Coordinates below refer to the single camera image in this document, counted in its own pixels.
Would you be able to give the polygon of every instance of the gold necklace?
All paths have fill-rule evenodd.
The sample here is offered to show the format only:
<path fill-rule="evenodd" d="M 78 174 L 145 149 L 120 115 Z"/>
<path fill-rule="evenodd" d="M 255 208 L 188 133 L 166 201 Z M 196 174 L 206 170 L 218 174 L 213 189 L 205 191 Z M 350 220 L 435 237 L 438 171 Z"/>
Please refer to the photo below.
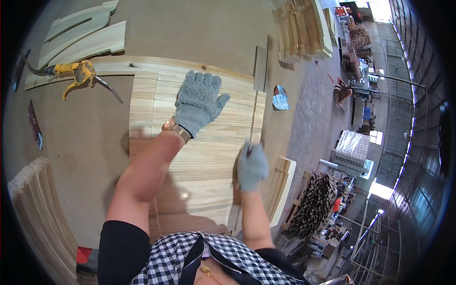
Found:
<path fill-rule="evenodd" d="M 195 281 L 195 283 L 194 283 L 193 285 L 195 285 L 196 283 L 198 283 L 198 281 L 201 280 L 201 278 L 206 277 L 206 276 L 207 276 L 208 278 L 214 278 L 215 282 L 217 282 L 219 285 L 222 285 L 222 284 L 215 278 L 215 276 L 212 275 L 211 269 L 210 269 L 208 266 L 203 266 L 203 267 L 201 268 L 201 271 L 204 272 L 204 273 L 206 273 L 206 274 L 203 275 L 203 276 L 201 276 L 200 278 L 198 278 L 198 279 Z"/>

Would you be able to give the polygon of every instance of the checkered shirt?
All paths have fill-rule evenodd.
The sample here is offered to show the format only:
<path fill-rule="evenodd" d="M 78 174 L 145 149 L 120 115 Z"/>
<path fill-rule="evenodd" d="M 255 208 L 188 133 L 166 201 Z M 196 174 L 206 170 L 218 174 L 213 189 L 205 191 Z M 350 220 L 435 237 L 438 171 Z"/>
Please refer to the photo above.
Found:
<path fill-rule="evenodd" d="M 220 234 L 172 233 L 152 245 L 147 265 L 133 278 L 131 284 L 178 284 L 184 259 L 200 238 L 224 258 L 258 280 L 261 284 L 298 284 L 278 267 L 237 239 Z"/>

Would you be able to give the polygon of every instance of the rose gold watch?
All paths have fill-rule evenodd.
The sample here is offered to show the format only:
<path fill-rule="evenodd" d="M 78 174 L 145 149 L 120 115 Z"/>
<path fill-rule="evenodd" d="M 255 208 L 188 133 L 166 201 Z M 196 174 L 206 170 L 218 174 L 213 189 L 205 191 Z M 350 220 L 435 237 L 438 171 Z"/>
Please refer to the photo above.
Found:
<path fill-rule="evenodd" d="M 161 127 L 161 130 L 173 130 L 176 133 L 178 133 L 185 141 L 185 144 L 192 138 L 190 133 L 184 129 L 183 127 L 179 126 L 174 118 L 167 120 L 163 126 Z"/>

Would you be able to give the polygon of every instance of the concrete floor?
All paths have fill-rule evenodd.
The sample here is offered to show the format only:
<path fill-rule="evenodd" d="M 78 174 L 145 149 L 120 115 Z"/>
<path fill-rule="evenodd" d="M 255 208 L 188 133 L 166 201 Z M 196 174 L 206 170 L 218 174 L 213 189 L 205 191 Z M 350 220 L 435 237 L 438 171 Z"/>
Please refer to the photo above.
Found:
<path fill-rule="evenodd" d="M 32 27 L 23 50 L 36 65 L 41 43 L 52 21 L 103 0 L 65 2 L 52 0 Z M 277 35 L 271 11 L 280 0 L 120 0 L 110 24 L 127 21 L 125 54 L 168 57 L 253 74 L 255 47 L 266 47 L 271 35 L 268 97 L 263 136 L 270 169 L 282 155 L 297 162 L 295 178 L 285 208 L 299 186 L 304 170 L 316 169 L 327 158 L 342 129 L 349 126 L 349 110 L 334 104 L 333 83 L 341 76 L 337 49 L 332 59 L 318 64 L 301 61 L 294 70 L 277 61 Z M 336 6 L 335 0 L 321 2 Z M 62 92 L 69 82 L 59 82 L 10 92 L 6 101 L 2 142 L 6 179 L 40 156 L 52 162 L 59 200 L 79 246 L 98 248 L 99 233 L 112 191 L 128 165 L 129 108 L 133 77 L 104 77 L 124 103 L 100 85 L 73 90 L 67 101 Z M 273 111 L 272 93 L 285 86 L 291 108 Z M 27 118 L 29 100 L 43 133 L 44 148 L 38 151 Z M 272 176 L 262 181 L 269 187 Z"/>

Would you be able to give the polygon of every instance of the glove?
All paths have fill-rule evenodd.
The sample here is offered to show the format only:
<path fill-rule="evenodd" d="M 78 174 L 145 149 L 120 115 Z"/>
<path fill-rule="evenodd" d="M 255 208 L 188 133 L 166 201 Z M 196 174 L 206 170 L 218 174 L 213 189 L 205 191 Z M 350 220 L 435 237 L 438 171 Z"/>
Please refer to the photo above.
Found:
<path fill-rule="evenodd" d="M 268 178 L 269 165 L 261 145 L 252 145 L 248 140 L 238 158 L 238 184 L 241 191 L 257 190 L 258 182 Z"/>
<path fill-rule="evenodd" d="M 219 76 L 210 73 L 195 73 L 190 70 L 185 76 L 181 89 L 177 92 L 176 123 L 185 128 L 192 138 L 207 124 L 213 122 L 230 99 L 229 94 L 217 98 L 222 85 Z"/>

